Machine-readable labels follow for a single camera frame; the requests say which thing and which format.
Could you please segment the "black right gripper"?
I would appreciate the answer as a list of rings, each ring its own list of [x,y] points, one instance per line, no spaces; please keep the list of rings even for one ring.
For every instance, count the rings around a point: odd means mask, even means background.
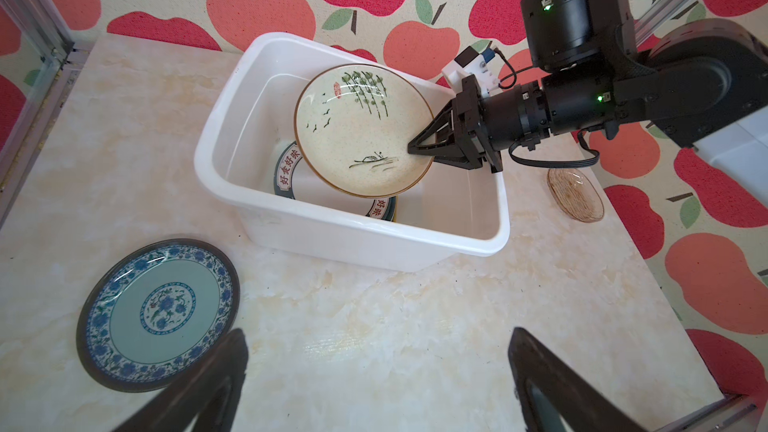
[[[503,169],[501,154],[534,149],[552,135],[608,129],[619,120],[613,86],[643,67],[637,59],[629,0],[521,0],[532,65],[540,81],[488,98],[476,79],[407,146],[411,155],[464,170]]]

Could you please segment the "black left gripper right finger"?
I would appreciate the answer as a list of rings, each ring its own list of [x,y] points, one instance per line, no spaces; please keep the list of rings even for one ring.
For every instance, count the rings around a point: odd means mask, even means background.
[[[528,431],[643,429],[522,327],[513,330],[508,360]]]

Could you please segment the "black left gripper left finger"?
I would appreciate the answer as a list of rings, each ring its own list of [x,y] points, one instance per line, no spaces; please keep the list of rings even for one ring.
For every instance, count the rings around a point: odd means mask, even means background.
[[[246,378],[248,358],[244,332],[228,332],[204,357],[117,429],[229,431]]]

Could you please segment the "cream plate with plant drawing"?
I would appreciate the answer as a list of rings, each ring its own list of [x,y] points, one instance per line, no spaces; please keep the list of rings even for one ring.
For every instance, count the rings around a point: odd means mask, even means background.
[[[376,65],[332,67],[296,103],[297,145],[313,172],[334,189],[361,198],[397,196],[433,164],[408,144],[434,119],[412,83]]]

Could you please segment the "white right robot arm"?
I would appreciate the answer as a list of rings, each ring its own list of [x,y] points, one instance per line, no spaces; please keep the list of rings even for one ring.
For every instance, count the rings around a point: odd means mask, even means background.
[[[467,63],[446,68],[454,98],[408,145],[467,170],[544,139],[649,121],[767,199],[767,49],[742,26],[704,19],[639,52],[628,0],[522,0],[539,82],[495,92]]]

